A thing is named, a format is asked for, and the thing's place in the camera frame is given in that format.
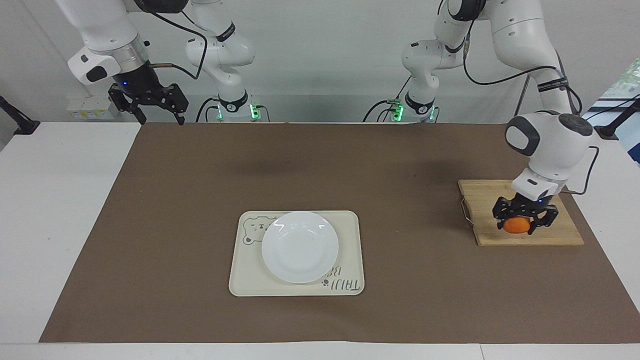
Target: wooden cutting board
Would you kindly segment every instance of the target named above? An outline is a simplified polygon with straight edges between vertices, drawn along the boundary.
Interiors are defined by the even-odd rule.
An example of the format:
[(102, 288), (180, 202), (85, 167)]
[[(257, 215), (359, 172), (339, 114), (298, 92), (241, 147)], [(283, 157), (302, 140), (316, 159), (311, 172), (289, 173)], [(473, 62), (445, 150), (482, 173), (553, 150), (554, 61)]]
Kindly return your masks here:
[(539, 227), (533, 235), (509, 234), (498, 230), (492, 209), (503, 196), (511, 199), (514, 191), (510, 180), (460, 180), (460, 191), (466, 211), (474, 223), (474, 233), (480, 246), (582, 246), (584, 241), (560, 197), (554, 197), (560, 214), (551, 227)]

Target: black cable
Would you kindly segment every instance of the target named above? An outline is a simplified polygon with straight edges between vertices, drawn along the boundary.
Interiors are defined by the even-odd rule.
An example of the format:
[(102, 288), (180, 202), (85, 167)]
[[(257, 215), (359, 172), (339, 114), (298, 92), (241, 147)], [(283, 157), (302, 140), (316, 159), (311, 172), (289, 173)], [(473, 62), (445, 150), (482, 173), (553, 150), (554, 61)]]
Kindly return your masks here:
[(266, 111), (266, 112), (267, 112), (267, 121), (268, 121), (268, 122), (271, 122), (271, 116), (269, 116), (269, 109), (267, 109), (267, 107), (266, 107), (266, 106), (264, 106), (264, 105), (258, 105), (258, 106), (256, 106), (255, 108), (256, 108), (256, 109), (264, 109), (264, 111)]
[(195, 31), (195, 30), (192, 30), (192, 29), (186, 28), (186, 27), (184, 27), (184, 26), (182, 26), (182, 25), (180, 25), (180, 24), (177, 24), (177, 23), (175, 23), (175, 22), (173, 22), (173, 21), (171, 21), (171, 20), (167, 19), (166, 17), (163, 17), (162, 15), (159, 15), (159, 14), (158, 14), (158, 13), (156, 13), (156, 12), (153, 12), (153, 11), (149, 10), (149, 9), (147, 8), (147, 6), (144, 4), (144, 2), (143, 2), (143, 1), (138, 2), (138, 6), (139, 6), (139, 5), (142, 5), (142, 7), (141, 7), (141, 9), (142, 9), (142, 10), (144, 10), (144, 11), (146, 11), (146, 12), (150, 13), (151, 15), (153, 15), (153, 16), (157, 17), (158, 19), (160, 19), (160, 20), (162, 20), (162, 21), (166, 22), (167, 24), (173, 25), (173, 26), (175, 26), (176, 28), (179, 28), (179, 29), (181, 29), (181, 30), (187, 31), (188, 33), (192, 33), (192, 34), (194, 34), (194, 35), (198, 35), (199, 37), (201, 37), (201, 38), (202, 38), (202, 40), (204, 40), (204, 50), (202, 51), (202, 58), (200, 59), (200, 65), (198, 66), (198, 72), (196, 72), (196, 74), (195, 74), (195, 75), (193, 75), (192, 73), (188, 72), (187, 70), (185, 70), (185, 69), (183, 69), (183, 68), (178, 67), (178, 65), (174, 65), (174, 64), (172, 64), (172, 65), (174, 65), (174, 66), (172, 66), (172, 67), (174, 67), (174, 68), (176, 68), (176, 69), (179, 69), (179, 70), (183, 70), (186, 74), (188, 74), (189, 76), (191, 76), (191, 78), (193, 78), (194, 80), (197, 80), (197, 79), (200, 77), (200, 73), (202, 72), (202, 67), (204, 66), (204, 60), (205, 60), (205, 57), (207, 56), (207, 48), (208, 48), (208, 46), (209, 46), (209, 41), (207, 40), (207, 37), (206, 37), (206, 36), (204, 36), (203, 34), (201, 34), (201, 33), (197, 32), (197, 31)]
[(529, 82), (531, 81), (531, 75), (527, 74), (527, 79), (524, 81), (524, 86), (522, 87), (522, 91), (520, 92), (520, 100), (518, 100), (518, 106), (516, 106), (516, 112), (514, 113), (514, 117), (520, 114), (520, 108), (522, 107), (522, 103), (524, 101), (524, 95), (527, 93), (527, 87), (529, 86)]
[(198, 79), (192, 73), (190, 73), (187, 69), (185, 69), (184, 67), (181, 67), (180, 65), (176, 65), (174, 63), (155, 63), (155, 64), (151, 64), (150, 66), (153, 69), (170, 69), (170, 68), (178, 69), (183, 73), (187, 74), (191, 79), (194, 79), (194, 80)]
[(200, 121), (200, 116), (202, 115), (202, 112), (204, 111), (204, 107), (207, 106), (207, 104), (209, 104), (211, 101), (218, 101), (215, 97), (210, 97), (207, 100), (205, 100), (200, 109), (198, 110), (198, 116), (196, 116), (196, 122)]
[(580, 115), (582, 113), (582, 111), (584, 110), (584, 108), (582, 107), (582, 99), (580, 98), (580, 96), (578, 95), (577, 92), (575, 92), (570, 86), (566, 87), (567, 91), (569, 91), (571, 94), (573, 94), (573, 96), (575, 96), (575, 99), (578, 100), (578, 113), (576, 115)]
[(181, 14), (183, 14), (183, 15), (184, 15), (184, 17), (185, 17), (185, 18), (187, 18), (187, 20), (188, 20), (190, 23), (194, 24), (195, 26), (198, 26), (198, 25), (196, 24), (196, 22), (195, 22), (195, 21), (193, 21), (193, 20), (191, 20), (191, 18), (189, 17), (189, 15), (187, 15), (187, 13), (186, 13), (186, 12), (184, 12), (184, 10), (183, 10), (183, 11), (181, 11), (180, 13), (181, 13)]
[(389, 112), (391, 112), (391, 110), (386, 110), (386, 109), (385, 109), (385, 110), (382, 110), (382, 111), (380, 112), (380, 114), (378, 114), (378, 118), (376, 119), (376, 122), (380, 122), (380, 118), (382, 117), (382, 114), (386, 113), (387, 115), (389, 115), (389, 114), (388, 114)]
[(442, 10), (442, 4), (444, 4), (444, 0), (440, 0), (440, 6), (438, 6), (438, 15), (440, 14), (440, 10)]
[(435, 120), (435, 122), (434, 122), (434, 124), (437, 124), (437, 123), (438, 123), (438, 119), (440, 118), (440, 107), (439, 107), (439, 106), (436, 106), (436, 108), (434, 109), (434, 111), (435, 111), (435, 110), (438, 110), (438, 115), (436, 115), (436, 116), (435, 116), (435, 119), (436, 119), (436, 120)]
[[(400, 100), (400, 95), (402, 95), (402, 92), (404, 91), (404, 89), (406, 88), (406, 86), (409, 84), (409, 81), (411, 81), (411, 76), (409, 76), (409, 77), (407, 78), (407, 80), (404, 82), (404, 85), (402, 86), (402, 89), (400, 89), (400, 91), (399, 91), (399, 92), (398, 92), (398, 94), (396, 95), (396, 99), (397, 99), (397, 100)], [(393, 104), (391, 104), (391, 105), (389, 106), (388, 112), (387, 112), (387, 114), (385, 115), (385, 118), (382, 120), (382, 122), (386, 122), (386, 121), (387, 121), (387, 116), (389, 115), (389, 113), (391, 112), (391, 109), (392, 109), (393, 107), (394, 107), (394, 106), (393, 106)]]
[[(467, 38), (464, 41), (465, 43), (471, 41), (471, 29), (473, 29), (475, 23), (476, 23), (475, 20), (473, 20), (471, 22), (471, 25), (469, 26), (469, 30), (467, 31)], [(515, 79), (517, 77), (520, 77), (520, 76), (523, 76), (523, 75), (526, 75), (526, 74), (529, 74), (531, 72), (538, 71), (538, 70), (543, 70), (543, 69), (557, 70), (557, 67), (544, 65), (544, 66), (535, 67), (533, 69), (529, 69), (527, 71), (523, 71), (523, 72), (521, 72), (519, 74), (512, 75), (512, 76), (510, 76), (508, 78), (500, 79), (500, 80), (497, 80), (497, 81), (491, 81), (491, 82), (488, 82), (488, 83), (483, 83), (481, 81), (476, 81), (469, 74), (469, 70), (467, 69), (467, 54), (468, 54), (468, 51), (469, 51), (468, 45), (465, 45), (464, 55), (462, 56), (462, 65), (465, 68), (465, 74), (467, 75), (469, 80), (471, 80), (471, 82), (476, 84), (476, 85), (483, 85), (483, 86), (496, 85), (496, 84), (499, 84), (499, 83), (504, 83), (504, 82), (509, 81), (509, 80), (513, 80), (513, 79)]]
[(371, 109), (369, 109), (369, 111), (367, 111), (367, 114), (364, 115), (364, 119), (362, 119), (362, 122), (367, 122), (367, 118), (369, 117), (369, 115), (371, 115), (373, 110), (375, 110), (378, 106), (380, 106), (382, 104), (386, 104), (386, 103), (387, 103), (386, 100), (382, 100), (382, 101), (376, 102), (376, 104), (374, 106), (371, 106)]
[(557, 112), (554, 113), (553, 111), (550, 111), (550, 110), (538, 110), (538, 111), (536, 111), (536, 113), (545, 113), (545, 114), (549, 114), (549, 115), (557, 115)]
[(619, 104), (619, 105), (616, 105), (616, 106), (614, 106), (614, 107), (612, 107), (612, 108), (609, 108), (609, 109), (606, 109), (606, 110), (602, 110), (602, 111), (600, 111), (599, 113), (595, 113), (595, 114), (593, 114), (592, 116), (588, 117), (588, 118), (587, 118), (587, 119), (585, 119), (585, 120), (589, 120), (589, 119), (591, 119), (591, 118), (593, 118), (593, 117), (596, 117), (596, 116), (598, 116), (598, 115), (600, 115), (600, 114), (604, 114), (604, 113), (607, 113), (607, 112), (609, 112), (609, 111), (611, 111), (611, 110), (618, 109), (618, 108), (620, 108), (621, 106), (623, 106), (624, 104), (628, 104), (628, 103), (630, 103), (630, 102), (632, 102), (632, 101), (636, 100), (638, 97), (640, 97), (640, 94), (637, 94), (636, 96), (632, 97), (631, 99), (629, 99), (629, 100), (627, 100), (627, 101), (625, 101), (625, 102), (623, 102), (623, 103), (621, 103), (621, 104)]
[(529, 69), (529, 70), (527, 70), (527, 71), (523, 71), (523, 72), (521, 72), (521, 73), (519, 73), (519, 74), (515, 74), (515, 75), (513, 75), (513, 76), (510, 76), (510, 77), (508, 77), (508, 78), (504, 78), (504, 79), (500, 79), (500, 80), (498, 80), (498, 81), (491, 81), (491, 82), (489, 82), (489, 83), (483, 83), (483, 82), (481, 82), (481, 81), (476, 81), (476, 80), (475, 80), (474, 78), (472, 78), (472, 77), (471, 77), (471, 75), (469, 74), (469, 71), (467, 70), (467, 57), (466, 57), (466, 56), (464, 56), (464, 57), (463, 57), (462, 64), (463, 64), (463, 66), (464, 66), (464, 68), (465, 68), (465, 74), (467, 75), (467, 77), (469, 78), (469, 80), (471, 80), (471, 82), (472, 82), (472, 83), (474, 83), (474, 84), (476, 84), (476, 85), (483, 85), (483, 86), (486, 86), (486, 85), (496, 85), (496, 84), (504, 83), (504, 82), (506, 82), (506, 81), (513, 80), (513, 79), (515, 79), (515, 78), (518, 78), (518, 77), (520, 77), (520, 76), (523, 76), (523, 75), (526, 75), (526, 74), (529, 74), (529, 73), (531, 73), (531, 72), (538, 71), (538, 70), (543, 70), (543, 69), (552, 69), (552, 70), (557, 70), (557, 67), (544, 65), (544, 66), (535, 67), (535, 68), (533, 68), (533, 69)]
[[(564, 71), (564, 63), (562, 62), (562, 58), (560, 57), (560, 53), (558, 52), (558, 50), (556, 50), (556, 56), (558, 58), (558, 64), (560, 64), (560, 72), (562, 74), (566, 74), (566, 72)], [(575, 108), (575, 104), (573, 103), (573, 97), (571, 97), (571, 92), (567, 91), (566, 93), (567, 93), (566, 94), (567, 98), (569, 98), (571, 113), (579, 116), (582, 111), (578, 111), (578, 109)]]
[(571, 195), (584, 195), (587, 193), (587, 189), (589, 188), (589, 180), (591, 179), (591, 172), (593, 171), (593, 167), (594, 165), (596, 165), (596, 160), (598, 159), (598, 156), (600, 155), (600, 148), (597, 146), (589, 146), (589, 149), (596, 149), (596, 154), (595, 156), (593, 156), (593, 161), (591, 162), (591, 166), (589, 167), (589, 172), (587, 172), (587, 179), (584, 181), (584, 191), (582, 192), (561, 192), (561, 193), (568, 193)]
[(204, 111), (204, 120), (206, 122), (209, 122), (209, 110), (211, 110), (211, 109), (216, 109), (217, 110), (217, 109), (219, 109), (219, 107), (217, 105), (210, 106)]

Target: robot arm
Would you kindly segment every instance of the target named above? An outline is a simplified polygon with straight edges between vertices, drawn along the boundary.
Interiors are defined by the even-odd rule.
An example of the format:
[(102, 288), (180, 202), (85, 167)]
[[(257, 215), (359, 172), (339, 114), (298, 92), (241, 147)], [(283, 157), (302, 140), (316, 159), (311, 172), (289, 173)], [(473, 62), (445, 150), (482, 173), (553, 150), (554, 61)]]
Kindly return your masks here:
[(593, 133), (588, 122), (572, 114), (568, 80), (548, 39), (539, 1), (445, 0), (436, 21), (437, 39), (411, 44), (403, 53), (412, 73), (404, 114), (426, 119), (439, 85), (432, 72), (463, 65), (465, 38), (475, 20), (491, 21), (501, 62), (523, 71), (547, 67), (531, 72), (545, 110), (512, 119), (505, 134), (513, 150), (531, 159), (529, 166), (512, 183), (514, 199), (500, 198), (493, 209), (499, 229), (532, 234), (556, 218), (557, 209), (549, 203), (584, 157)]
[[(234, 69), (253, 63), (255, 49), (247, 38), (237, 32), (222, 0), (191, 0), (191, 4), (197, 26), (209, 33), (204, 70), (218, 89), (219, 118), (236, 122), (255, 120), (251, 97), (242, 77)], [(192, 64), (200, 63), (204, 47), (203, 40), (192, 39), (187, 43), (187, 57)]]
[[(108, 77), (115, 84), (109, 96), (120, 111), (147, 121), (139, 105), (154, 105), (172, 112), (180, 125), (189, 102), (176, 84), (164, 87), (151, 67), (138, 30), (127, 16), (121, 0), (56, 0), (69, 22), (82, 35), (85, 47), (68, 65), (83, 84)], [(149, 6), (163, 1), (148, 1)]]

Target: black stand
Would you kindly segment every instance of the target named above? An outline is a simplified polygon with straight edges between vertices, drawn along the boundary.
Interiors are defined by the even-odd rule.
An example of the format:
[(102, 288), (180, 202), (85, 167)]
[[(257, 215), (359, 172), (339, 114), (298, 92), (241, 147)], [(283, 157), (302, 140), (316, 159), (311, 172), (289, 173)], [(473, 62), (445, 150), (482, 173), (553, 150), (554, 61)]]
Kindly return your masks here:
[(13, 105), (8, 103), (2, 96), (0, 96), (0, 108), (18, 124), (18, 130), (13, 133), (14, 135), (31, 135), (40, 125), (39, 121), (31, 120), (20, 110), (14, 108)]
[(595, 126), (594, 129), (604, 140), (619, 140), (616, 136), (616, 130), (638, 111), (640, 111), (640, 99), (629, 106), (616, 120), (613, 120), (611, 124), (607, 126)]

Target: metal handle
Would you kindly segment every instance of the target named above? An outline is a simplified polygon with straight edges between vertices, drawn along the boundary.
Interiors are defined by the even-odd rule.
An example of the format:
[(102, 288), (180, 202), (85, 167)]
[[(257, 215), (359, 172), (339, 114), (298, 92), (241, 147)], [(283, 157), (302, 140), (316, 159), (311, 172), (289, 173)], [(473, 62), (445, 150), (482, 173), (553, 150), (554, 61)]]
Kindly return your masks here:
[(476, 225), (474, 224), (473, 220), (471, 220), (470, 215), (467, 214), (467, 207), (465, 205), (464, 195), (462, 195), (462, 201), (460, 202), (460, 207), (462, 208), (462, 215), (465, 216), (465, 219), (467, 219), (467, 222), (469, 223), (469, 225), (471, 225), (471, 227), (475, 227)]

